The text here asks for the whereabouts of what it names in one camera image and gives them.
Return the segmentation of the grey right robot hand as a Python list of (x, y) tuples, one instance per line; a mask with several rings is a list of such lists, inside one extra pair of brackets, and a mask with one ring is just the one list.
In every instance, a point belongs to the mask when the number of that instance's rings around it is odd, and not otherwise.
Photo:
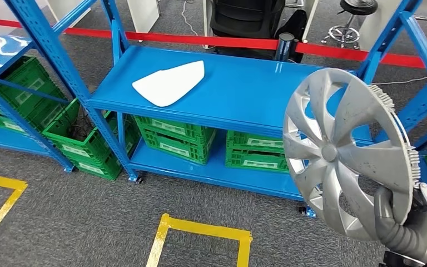
[(380, 188), (374, 199), (376, 233), (381, 243), (392, 250), (425, 249), (427, 246), (427, 184), (414, 190), (413, 209), (403, 224), (395, 220), (393, 193)]

